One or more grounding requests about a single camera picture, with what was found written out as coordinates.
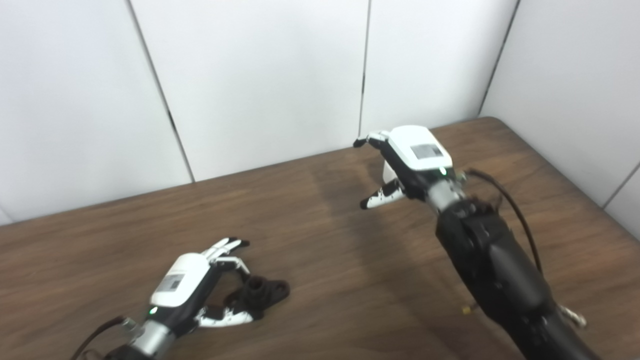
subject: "white robotic hand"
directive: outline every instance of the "white robotic hand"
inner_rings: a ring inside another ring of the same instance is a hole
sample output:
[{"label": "white robotic hand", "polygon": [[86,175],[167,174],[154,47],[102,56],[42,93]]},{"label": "white robotic hand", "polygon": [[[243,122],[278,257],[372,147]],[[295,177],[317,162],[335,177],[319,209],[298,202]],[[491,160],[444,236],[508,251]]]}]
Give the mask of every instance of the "white robotic hand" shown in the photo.
[{"label": "white robotic hand", "polygon": [[[440,206],[438,193],[430,193],[441,186],[458,187],[449,153],[431,132],[422,126],[400,126],[391,131],[374,131],[361,136],[353,147],[369,143],[380,150],[397,178],[385,184],[369,198],[360,202],[362,209],[371,209],[404,197],[433,202]],[[463,196],[455,191],[455,198]]]},{"label": "white robotic hand", "polygon": [[[198,327],[226,327],[261,319],[265,309],[289,296],[289,285],[252,277],[241,259],[230,256],[248,245],[248,241],[224,238],[201,253],[181,255],[151,296],[147,318],[136,336],[106,359],[158,360],[177,338]],[[243,286],[226,297],[223,307],[207,307],[218,280],[229,271],[240,274]]]}]

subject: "cable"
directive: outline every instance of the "cable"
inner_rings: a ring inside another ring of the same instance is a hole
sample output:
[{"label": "cable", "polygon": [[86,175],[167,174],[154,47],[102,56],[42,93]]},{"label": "cable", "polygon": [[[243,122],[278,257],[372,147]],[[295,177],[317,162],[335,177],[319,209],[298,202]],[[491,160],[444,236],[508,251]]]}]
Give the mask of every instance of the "cable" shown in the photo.
[{"label": "cable", "polygon": [[498,191],[500,191],[500,193],[502,194],[502,196],[504,196],[505,199],[507,199],[507,201],[509,202],[509,204],[513,208],[513,211],[516,213],[516,216],[520,220],[520,223],[522,224],[522,227],[524,228],[525,234],[527,235],[527,239],[529,240],[529,246],[531,247],[531,253],[533,254],[533,260],[536,263],[536,268],[538,268],[538,271],[540,272],[540,275],[542,275],[544,277],[544,275],[542,273],[542,262],[540,261],[540,255],[538,254],[538,247],[536,246],[536,241],[533,239],[533,234],[531,233],[531,229],[529,228],[529,224],[527,223],[526,219],[524,218],[524,215],[522,214],[522,211],[520,211],[520,208],[518,207],[516,202],[513,200],[513,198],[509,194],[509,192],[507,192],[507,190],[504,188],[504,186],[502,186],[496,179],[494,179],[491,175],[487,174],[486,172],[482,172],[480,170],[476,170],[474,168],[470,168],[465,173],[467,175],[478,177],[478,178],[486,181],[487,183],[490,183],[496,189],[498,189]]},{"label": "cable", "polygon": [[78,347],[78,349],[76,350],[76,352],[74,352],[74,354],[71,356],[70,360],[76,360],[80,354],[82,354],[82,351],[84,350],[84,348],[86,348],[87,345],[89,345],[89,343],[95,339],[96,336],[100,335],[100,333],[102,333],[103,331],[105,331],[106,329],[110,328],[110,327],[114,327],[116,325],[120,325],[121,323],[125,322],[125,318],[123,316],[118,316],[116,318],[113,318],[109,321],[107,321],[106,323],[98,326],[98,328],[93,331],[91,333],[91,335],[89,335],[87,337],[86,340],[83,341],[83,343],[80,345],[80,347]]}]

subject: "wooden table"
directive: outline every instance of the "wooden table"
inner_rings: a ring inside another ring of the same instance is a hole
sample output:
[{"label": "wooden table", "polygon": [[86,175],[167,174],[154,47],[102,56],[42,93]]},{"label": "wooden table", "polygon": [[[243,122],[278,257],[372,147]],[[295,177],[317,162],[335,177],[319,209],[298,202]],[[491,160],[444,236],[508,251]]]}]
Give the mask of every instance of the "wooden table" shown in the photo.
[{"label": "wooden table", "polygon": [[[586,342],[605,359],[640,356],[640,243],[500,121],[434,133],[456,168],[511,191],[556,299],[590,321]],[[226,236],[251,240],[239,255],[288,280],[291,297],[259,322],[182,338],[169,359],[520,358],[480,312],[461,313],[471,298],[427,206],[359,209],[381,172],[373,148],[344,149],[0,227],[2,358],[66,359],[102,322],[141,319],[177,256]],[[483,184],[468,192],[495,196]],[[526,244],[506,205],[502,214]],[[236,281],[224,278],[212,301]],[[123,341],[114,329],[92,345]]]}]

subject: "robotic hand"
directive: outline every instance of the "robotic hand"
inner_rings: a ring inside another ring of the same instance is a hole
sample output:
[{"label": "robotic hand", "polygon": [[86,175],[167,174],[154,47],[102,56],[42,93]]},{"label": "robotic hand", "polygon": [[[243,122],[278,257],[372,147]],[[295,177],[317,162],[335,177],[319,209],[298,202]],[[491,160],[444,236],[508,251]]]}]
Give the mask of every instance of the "robotic hand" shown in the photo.
[{"label": "robotic hand", "polygon": [[[158,360],[179,337],[199,327],[226,327],[259,320],[264,310],[289,296],[285,281],[268,281],[251,276],[244,262],[229,254],[249,242],[224,238],[202,253],[181,255],[169,269],[151,296],[144,324],[138,328],[131,319],[116,318],[114,324],[128,326],[135,333],[133,340],[105,357],[107,360]],[[243,287],[231,293],[224,307],[207,307],[207,298],[220,277],[229,271],[240,274]],[[78,349],[84,347],[100,331],[99,328]]]},{"label": "robotic hand", "polygon": [[[403,197],[429,203],[438,214],[436,236],[462,281],[477,305],[502,326],[526,359],[599,359],[563,320],[584,326],[584,318],[555,303],[541,267],[538,271],[531,263],[497,209],[464,194],[465,177],[456,177],[449,153],[428,129],[401,126],[373,132],[358,138],[353,146],[365,143],[380,150],[397,177],[364,199],[362,209]],[[490,176],[476,170],[467,174],[492,182],[515,205]],[[530,235],[521,212],[514,209]]]}]

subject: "white wall panel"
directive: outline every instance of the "white wall panel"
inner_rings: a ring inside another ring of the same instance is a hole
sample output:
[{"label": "white wall panel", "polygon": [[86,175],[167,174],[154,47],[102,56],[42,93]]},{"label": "white wall panel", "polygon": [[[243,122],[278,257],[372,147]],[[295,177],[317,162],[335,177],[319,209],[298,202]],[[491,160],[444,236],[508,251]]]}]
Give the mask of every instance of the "white wall panel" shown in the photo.
[{"label": "white wall panel", "polygon": [[638,1],[522,1],[482,110],[600,205],[640,160],[638,19]]},{"label": "white wall panel", "polygon": [[196,180],[348,147],[367,0],[134,0]]},{"label": "white wall panel", "polygon": [[629,179],[605,210],[640,239],[640,172]]},{"label": "white wall panel", "polygon": [[476,117],[516,0],[372,0],[362,132]]},{"label": "white wall panel", "polygon": [[125,1],[0,2],[0,154],[14,220],[189,182]]},{"label": "white wall panel", "polygon": [[0,226],[12,223],[9,216],[0,208]]}]

